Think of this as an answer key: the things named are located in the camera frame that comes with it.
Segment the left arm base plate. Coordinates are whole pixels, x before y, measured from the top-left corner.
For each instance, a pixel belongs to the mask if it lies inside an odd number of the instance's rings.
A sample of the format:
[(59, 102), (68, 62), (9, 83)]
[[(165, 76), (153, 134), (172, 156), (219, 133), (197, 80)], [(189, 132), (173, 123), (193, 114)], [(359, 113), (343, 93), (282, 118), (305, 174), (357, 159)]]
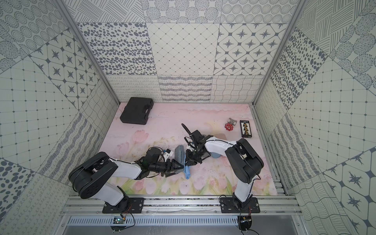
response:
[(131, 197), (131, 198), (124, 198), (121, 202), (119, 202), (115, 206), (112, 206), (109, 203), (105, 202), (102, 213), (103, 214), (142, 213), (144, 201), (145, 201), (145, 198), (143, 197), (136, 197), (136, 198)]

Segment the blue microfiber cloth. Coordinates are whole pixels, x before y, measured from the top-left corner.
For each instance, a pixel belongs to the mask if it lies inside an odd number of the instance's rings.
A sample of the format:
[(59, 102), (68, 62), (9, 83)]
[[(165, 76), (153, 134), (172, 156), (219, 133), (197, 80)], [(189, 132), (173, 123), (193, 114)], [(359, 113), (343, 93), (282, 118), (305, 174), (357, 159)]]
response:
[(191, 177), (190, 167), (187, 165), (184, 168), (184, 175), (185, 175), (186, 180), (189, 180)]

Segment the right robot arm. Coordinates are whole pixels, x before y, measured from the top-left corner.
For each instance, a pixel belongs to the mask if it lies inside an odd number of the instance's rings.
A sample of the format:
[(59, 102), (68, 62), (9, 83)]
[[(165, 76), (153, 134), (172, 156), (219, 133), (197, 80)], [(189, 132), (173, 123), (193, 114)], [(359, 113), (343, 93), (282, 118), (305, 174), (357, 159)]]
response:
[(246, 139), (230, 142), (212, 135), (204, 136), (198, 130), (188, 131), (188, 136), (184, 139), (189, 146), (186, 150), (186, 166), (201, 164), (213, 154), (227, 157), (238, 178), (234, 201), (244, 204), (251, 199), (254, 182), (261, 179), (260, 173), (264, 168), (264, 162)]

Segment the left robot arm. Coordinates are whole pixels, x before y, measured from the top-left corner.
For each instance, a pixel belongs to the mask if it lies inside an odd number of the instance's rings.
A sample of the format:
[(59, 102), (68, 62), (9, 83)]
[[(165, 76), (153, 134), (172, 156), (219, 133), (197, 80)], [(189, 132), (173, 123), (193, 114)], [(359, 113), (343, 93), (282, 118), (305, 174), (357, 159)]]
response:
[(158, 147), (151, 147), (145, 156), (130, 163), (111, 158), (105, 152), (99, 152), (69, 174), (68, 179), (73, 190), (82, 199), (95, 198), (115, 207), (125, 207), (128, 196), (119, 187), (109, 183), (110, 178), (122, 177), (142, 180), (151, 172), (169, 177), (185, 168), (175, 159), (166, 159)]

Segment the blue eyeglass case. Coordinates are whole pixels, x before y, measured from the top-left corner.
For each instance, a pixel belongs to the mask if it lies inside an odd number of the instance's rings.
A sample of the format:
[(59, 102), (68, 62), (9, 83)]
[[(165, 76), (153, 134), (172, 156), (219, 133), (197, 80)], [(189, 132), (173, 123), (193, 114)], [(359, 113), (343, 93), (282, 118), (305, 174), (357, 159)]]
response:
[(218, 154), (218, 153), (211, 152), (211, 157), (213, 157), (214, 159), (217, 159), (217, 158), (221, 157), (221, 155)]

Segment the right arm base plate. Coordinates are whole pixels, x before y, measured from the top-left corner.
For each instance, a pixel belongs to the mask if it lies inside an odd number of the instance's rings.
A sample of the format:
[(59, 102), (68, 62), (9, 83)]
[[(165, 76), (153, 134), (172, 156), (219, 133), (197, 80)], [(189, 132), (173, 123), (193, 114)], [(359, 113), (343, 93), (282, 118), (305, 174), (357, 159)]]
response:
[(260, 213), (259, 202), (255, 197), (240, 202), (236, 198), (220, 197), (220, 208), (222, 213)]

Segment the pink eyeglass case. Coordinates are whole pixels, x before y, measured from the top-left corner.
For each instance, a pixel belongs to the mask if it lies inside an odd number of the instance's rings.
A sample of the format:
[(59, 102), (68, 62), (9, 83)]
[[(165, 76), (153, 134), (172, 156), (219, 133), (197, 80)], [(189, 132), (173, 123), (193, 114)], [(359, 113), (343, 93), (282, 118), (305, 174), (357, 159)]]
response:
[(216, 134), (215, 137), (218, 138), (218, 139), (227, 140), (226, 135), (223, 134), (223, 133)]

